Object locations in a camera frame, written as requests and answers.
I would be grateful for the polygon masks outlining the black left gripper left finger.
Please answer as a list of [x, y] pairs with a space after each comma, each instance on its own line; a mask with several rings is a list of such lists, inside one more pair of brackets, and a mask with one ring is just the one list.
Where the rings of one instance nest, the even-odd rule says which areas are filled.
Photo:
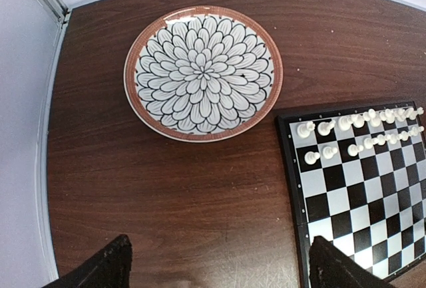
[[132, 244], [121, 234], [83, 264], [45, 287], [130, 287]]

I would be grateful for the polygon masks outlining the white chess rook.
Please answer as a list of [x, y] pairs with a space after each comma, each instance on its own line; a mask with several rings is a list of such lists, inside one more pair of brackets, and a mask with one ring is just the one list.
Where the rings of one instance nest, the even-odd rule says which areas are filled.
[[308, 138], [315, 128], [316, 124], [313, 121], [308, 121], [297, 127], [297, 134], [300, 138]]

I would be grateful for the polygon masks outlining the black white chessboard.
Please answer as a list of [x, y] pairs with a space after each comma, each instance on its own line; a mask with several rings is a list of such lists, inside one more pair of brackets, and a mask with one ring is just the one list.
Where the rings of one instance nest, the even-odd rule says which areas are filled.
[[[320, 111], [283, 110], [276, 117], [282, 147], [302, 287], [309, 287], [309, 250], [322, 236], [374, 276], [391, 281], [425, 258], [425, 126], [416, 116], [372, 127], [334, 128], [328, 136], [300, 138], [308, 121], [338, 121], [368, 111], [342, 105]], [[352, 157], [350, 144], [378, 138]], [[325, 146], [338, 148], [325, 159]], [[307, 152], [320, 159], [307, 165]]]

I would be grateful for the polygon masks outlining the white chess bishop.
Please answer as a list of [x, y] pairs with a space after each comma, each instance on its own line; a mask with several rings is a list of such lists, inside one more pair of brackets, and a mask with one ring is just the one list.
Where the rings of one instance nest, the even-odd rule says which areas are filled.
[[352, 127], [352, 124], [356, 120], [357, 116], [352, 114], [349, 116], [342, 116], [338, 120], [338, 126], [341, 131], [347, 131]]

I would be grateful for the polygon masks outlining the white chess king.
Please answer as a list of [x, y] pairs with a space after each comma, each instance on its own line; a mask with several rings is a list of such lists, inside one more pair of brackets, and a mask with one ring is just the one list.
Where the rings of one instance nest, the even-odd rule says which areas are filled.
[[369, 121], [372, 127], [378, 127], [382, 122], [392, 124], [395, 122], [395, 116], [393, 110], [385, 109], [381, 112], [376, 112], [375, 116]]

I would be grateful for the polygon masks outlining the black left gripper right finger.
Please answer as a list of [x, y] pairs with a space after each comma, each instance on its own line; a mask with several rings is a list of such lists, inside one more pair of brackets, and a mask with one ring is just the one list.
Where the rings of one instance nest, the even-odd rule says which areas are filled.
[[389, 287], [388, 282], [360, 267], [322, 236], [314, 237], [309, 265], [311, 287]]

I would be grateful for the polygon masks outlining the white chess knight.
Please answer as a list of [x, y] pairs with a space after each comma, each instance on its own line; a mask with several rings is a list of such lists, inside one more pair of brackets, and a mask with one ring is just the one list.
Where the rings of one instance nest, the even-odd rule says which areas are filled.
[[330, 120], [329, 122], [320, 122], [318, 125], [318, 134], [321, 136], [328, 136], [335, 128], [335, 124], [335, 120]]

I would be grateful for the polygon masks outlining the floral ceramic plate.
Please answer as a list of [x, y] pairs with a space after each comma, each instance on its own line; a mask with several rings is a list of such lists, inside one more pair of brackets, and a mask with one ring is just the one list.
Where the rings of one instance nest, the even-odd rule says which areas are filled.
[[138, 118], [183, 142], [237, 136], [275, 105], [284, 81], [280, 52], [252, 18], [211, 5], [149, 24], [127, 54], [124, 91]]

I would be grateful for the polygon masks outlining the white chess pawn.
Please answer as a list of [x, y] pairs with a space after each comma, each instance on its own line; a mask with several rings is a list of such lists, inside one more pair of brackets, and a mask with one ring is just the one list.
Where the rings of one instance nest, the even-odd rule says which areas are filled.
[[322, 156], [329, 160], [332, 159], [338, 152], [338, 148], [334, 146], [325, 146], [322, 150]]
[[362, 152], [364, 150], [363, 145], [357, 145], [357, 144], [350, 144], [347, 148], [347, 153], [352, 156], [355, 157], [357, 156], [360, 152]]
[[319, 152], [309, 151], [304, 156], [304, 161], [307, 165], [314, 165], [320, 159]]
[[363, 147], [365, 150], [372, 149], [376, 144], [378, 144], [378, 138], [367, 137], [363, 139]]

